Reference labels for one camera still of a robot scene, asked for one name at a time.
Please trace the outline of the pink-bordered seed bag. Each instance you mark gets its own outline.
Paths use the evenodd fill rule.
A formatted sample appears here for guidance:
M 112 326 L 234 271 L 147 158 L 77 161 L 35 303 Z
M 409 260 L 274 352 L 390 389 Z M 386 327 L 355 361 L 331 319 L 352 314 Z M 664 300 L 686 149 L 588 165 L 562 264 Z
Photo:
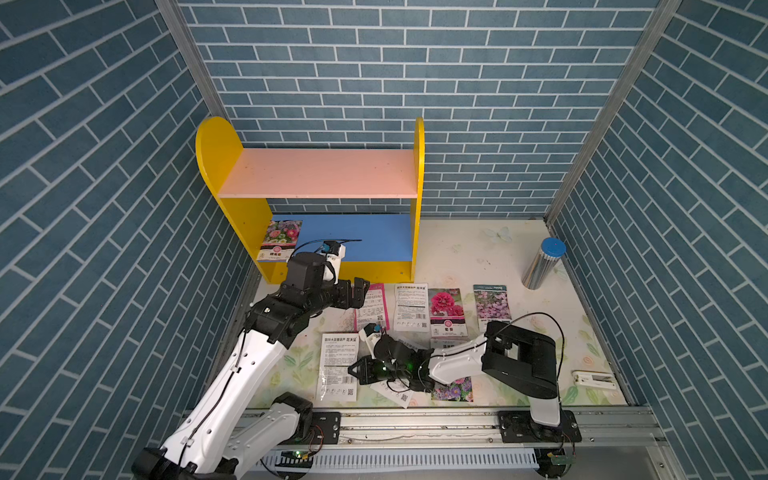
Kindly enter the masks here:
M 362 330 L 369 323 L 377 324 L 385 330 L 390 329 L 386 290 L 382 283 L 372 284 L 366 293 L 363 307 L 354 311 L 356 331 Z

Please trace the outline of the white back-side seed bag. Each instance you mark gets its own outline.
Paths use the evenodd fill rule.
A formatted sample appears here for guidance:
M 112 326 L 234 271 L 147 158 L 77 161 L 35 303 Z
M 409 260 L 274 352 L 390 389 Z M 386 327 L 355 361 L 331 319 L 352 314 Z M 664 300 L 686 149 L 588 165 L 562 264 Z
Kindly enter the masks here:
M 358 360 L 359 336 L 356 333 L 322 335 L 316 399 L 321 403 L 354 402 L 358 381 L 348 367 Z

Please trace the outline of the white text gourd seed bag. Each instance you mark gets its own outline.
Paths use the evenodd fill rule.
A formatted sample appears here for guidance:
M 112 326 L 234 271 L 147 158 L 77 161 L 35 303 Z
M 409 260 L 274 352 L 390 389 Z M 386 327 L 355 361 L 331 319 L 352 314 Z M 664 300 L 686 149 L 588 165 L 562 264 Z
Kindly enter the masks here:
M 425 283 L 395 286 L 394 329 L 401 332 L 429 332 L 429 296 Z

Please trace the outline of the red peony seed bag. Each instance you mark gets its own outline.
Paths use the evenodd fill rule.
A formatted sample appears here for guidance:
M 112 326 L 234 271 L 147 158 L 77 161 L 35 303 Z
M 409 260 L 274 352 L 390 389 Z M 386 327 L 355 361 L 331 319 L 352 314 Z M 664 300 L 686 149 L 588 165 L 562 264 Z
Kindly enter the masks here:
M 468 336 L 459 288 L 429 288 L 430 334 L 434 339 L 458 339 Z

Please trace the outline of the candy chrysanthemum seed bag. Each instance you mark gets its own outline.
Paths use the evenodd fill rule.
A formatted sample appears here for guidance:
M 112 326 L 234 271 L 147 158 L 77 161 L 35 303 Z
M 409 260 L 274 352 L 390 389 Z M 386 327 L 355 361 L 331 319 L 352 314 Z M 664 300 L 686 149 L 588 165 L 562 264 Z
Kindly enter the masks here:
M 271 220 L 260 245 L 257 260 L 286 262 L 296 249 L 301 227 L 301 220 Z

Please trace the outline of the colourful flower seed bag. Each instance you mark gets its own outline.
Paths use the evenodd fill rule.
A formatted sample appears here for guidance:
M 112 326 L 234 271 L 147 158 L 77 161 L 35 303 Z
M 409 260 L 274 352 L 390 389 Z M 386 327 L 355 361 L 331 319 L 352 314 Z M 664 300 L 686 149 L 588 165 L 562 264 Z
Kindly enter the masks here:
M 472 379 L 463 377 L 450 384 L 436 384 L 431 396 L 434 401 L 472 403 L 474 401 Z

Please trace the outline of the purple flower seed bag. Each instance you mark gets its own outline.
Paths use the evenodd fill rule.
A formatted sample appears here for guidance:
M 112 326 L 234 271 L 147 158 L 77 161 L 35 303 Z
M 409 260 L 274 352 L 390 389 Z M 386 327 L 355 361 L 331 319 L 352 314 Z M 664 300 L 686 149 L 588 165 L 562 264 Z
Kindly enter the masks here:
M 486 330 L 490 321 L 507 322 L 512 320 L 506 286 L 474 285 L 473 293 L 480 332 Z

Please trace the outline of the green gourd seed bag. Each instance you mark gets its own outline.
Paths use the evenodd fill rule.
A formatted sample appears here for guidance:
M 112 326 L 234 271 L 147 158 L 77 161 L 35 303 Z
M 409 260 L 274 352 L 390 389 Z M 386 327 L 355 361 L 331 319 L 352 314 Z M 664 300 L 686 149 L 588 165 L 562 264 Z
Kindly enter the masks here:
M 380 381 L 372 384 L 370 388 L 384 398 L 394 402 L 397 406 L 405 409 L 410 406 L 414 394 L 413 391 L 400 381 Z

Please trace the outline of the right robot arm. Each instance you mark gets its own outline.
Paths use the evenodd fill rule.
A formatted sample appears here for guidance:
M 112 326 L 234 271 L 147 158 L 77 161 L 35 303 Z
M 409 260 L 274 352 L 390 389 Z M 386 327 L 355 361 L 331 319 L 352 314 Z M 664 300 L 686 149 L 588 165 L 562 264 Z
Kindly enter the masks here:
M 483 335 L 448 348 L 412 349 L 376 324 L 361 333 L 370 354 L 347 368 L 361 385 L 399 381 L 407 392 L 435 393 L 466 377 L 488 376 L 525 395 L 527 410 L 499 414 L 505 443 L 575 445 L 575 416 L 561 407 L 556 342 L 512 321 L 491 321 Z

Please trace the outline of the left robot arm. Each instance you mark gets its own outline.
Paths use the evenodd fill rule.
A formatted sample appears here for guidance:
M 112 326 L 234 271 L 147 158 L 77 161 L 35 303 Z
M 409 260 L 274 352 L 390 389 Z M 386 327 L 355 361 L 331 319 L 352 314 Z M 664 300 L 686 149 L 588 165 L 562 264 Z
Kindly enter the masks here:
M 326 241 L 291 255 L 279 289 L 254 303 L 227 363 L 182 425 L 159 447 L 146 447 L 131 471 L 137 479 L 239 479 L 274 447 L 308 442 L 312 403 L 278 396 L 254 423 L 235 429 L 271 369 L 309 321 L 328 308 L 359 309 L 370 283 L 340 278 L 345 246 Z

